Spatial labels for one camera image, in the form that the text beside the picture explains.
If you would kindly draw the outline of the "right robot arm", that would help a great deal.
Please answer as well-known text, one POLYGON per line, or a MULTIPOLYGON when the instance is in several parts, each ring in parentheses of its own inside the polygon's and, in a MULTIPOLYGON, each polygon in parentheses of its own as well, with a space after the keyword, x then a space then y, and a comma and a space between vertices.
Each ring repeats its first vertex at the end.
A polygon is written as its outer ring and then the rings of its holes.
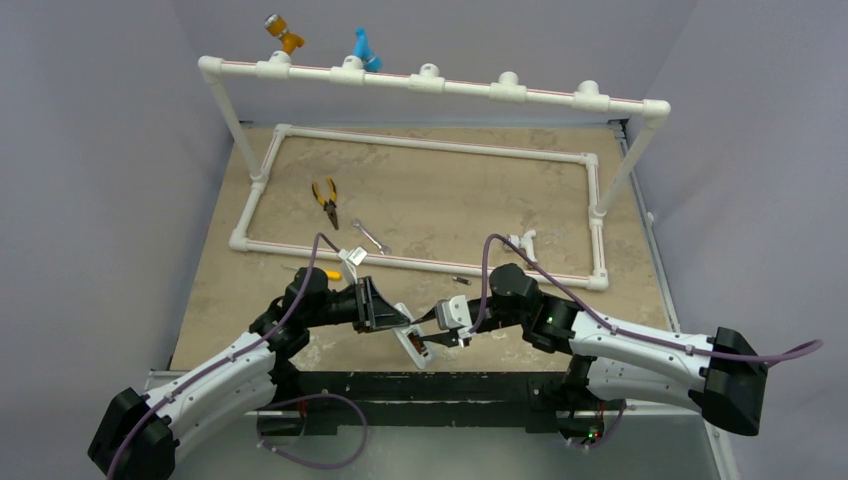
POLYGON ((576 407, 645 400, 691 410, 731 433, 759 433, 768 368, 754 361, 755 350, 739 332, 680 334, 592 317, 578 303, 542 291, 515 264, 496 268, 488 283, 488 297, 441 300, 422 321, 448 332, 445 345, 462 340, 478 316, 480 332, 520 326, 535 349, 570 356, 561 392, 576 407))

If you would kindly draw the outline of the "white remote control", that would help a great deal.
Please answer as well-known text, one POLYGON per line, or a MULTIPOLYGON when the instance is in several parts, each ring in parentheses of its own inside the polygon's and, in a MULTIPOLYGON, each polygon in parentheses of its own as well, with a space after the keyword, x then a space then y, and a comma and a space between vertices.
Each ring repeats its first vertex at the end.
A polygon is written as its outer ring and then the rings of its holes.
POLYGON ((412 359, 419 370, 425 370, 435 359, 436 353, 425 342, 424 333, 419 325, 414 325, 415 318, 403 303, 396 303, 394 308, 402 314, 406 323, 391 329, 403 349, 412 359))

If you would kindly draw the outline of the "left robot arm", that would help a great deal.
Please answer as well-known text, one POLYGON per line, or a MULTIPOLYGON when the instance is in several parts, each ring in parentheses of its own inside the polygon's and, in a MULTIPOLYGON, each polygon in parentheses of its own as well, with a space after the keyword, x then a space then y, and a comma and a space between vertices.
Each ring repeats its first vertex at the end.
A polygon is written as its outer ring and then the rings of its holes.
POLYGON ((110 479, 167 479, 211 434, 256 409, 303 411, 322 397, 305 393, 291 359, 313 328, 350 324, 358 333, 409 326, 413 318, 390 304, 371 277, 332 290, 319 268, 301 268, 223 351, 185 375, 139 393, 127 388, 109 403, 87 455, 110 479))

